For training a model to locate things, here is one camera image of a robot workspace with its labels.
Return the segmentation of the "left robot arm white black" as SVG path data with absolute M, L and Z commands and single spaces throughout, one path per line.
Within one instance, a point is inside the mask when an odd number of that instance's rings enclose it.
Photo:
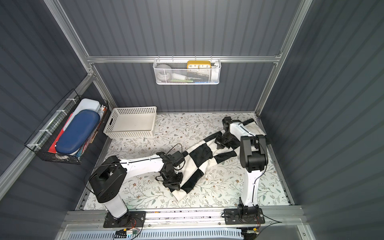
M 183 173 L 178 167 L 184 164 L 184 155 L 177 151 L 173 154 L 164 152 L 152 156 L 119 160 L 117 156 L 107 158 L 92 171 L 88 182 L 99 203 L 103 204 L 115 219 L 121 219 L 129 213 L 119 192 L 126 179 L 147 173 L 159 173 L 159 182 L 170 190 L 180 190 Z

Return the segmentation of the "black white checkered pillowcase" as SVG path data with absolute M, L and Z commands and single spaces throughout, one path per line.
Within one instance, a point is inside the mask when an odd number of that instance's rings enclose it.
M 207 169 L 227 162 L 230 159 L 235 159 L 240 164 L 237 156 L 238 150 L 217 148 L 215 139 L 217 135 L 223 133 L 224 130 L 218 131 L 183 152 L 186 162 L 181 169 L 183 173 L 181 189 L 179 191 L 172 191 L 177 201 L 183 200 L 187 194 L 196 188 L 197 182 L 204 177 Z M 245 170 L 242 167 L 241 169 L 243 170 L 244 185 L 244 180 L 246 179 Z

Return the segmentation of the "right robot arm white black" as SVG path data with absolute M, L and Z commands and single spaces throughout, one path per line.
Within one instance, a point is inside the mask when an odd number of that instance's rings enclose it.
M 218 149 L 238 150 L 238 159 L 245 170 L 243 192 L 238 205 L 241 215 L 256 214 L 258 205 L 259 179 L 268 165 L 266 133 L 258 126 L 255 120 L 245 122 L 224 117 L 222 120 L 224 133 L 216 137 Z

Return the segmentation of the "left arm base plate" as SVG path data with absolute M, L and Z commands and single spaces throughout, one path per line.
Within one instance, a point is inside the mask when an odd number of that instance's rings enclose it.
M 146 214 L 145 211 L 133 211 L 124 214 L 120 218 L 115 218 L 111 213 L 107 213 L 103 228 L 141 228 L 144 226 Z

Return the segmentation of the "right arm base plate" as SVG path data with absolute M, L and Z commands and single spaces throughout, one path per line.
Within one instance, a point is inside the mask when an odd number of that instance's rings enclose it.
M 221 217 L 225 220 L 226 225 L 261 225 L 266 222 L 264 213 L 258 208 L 257 214 L 240 214 L 237 209 L 224 209 Z

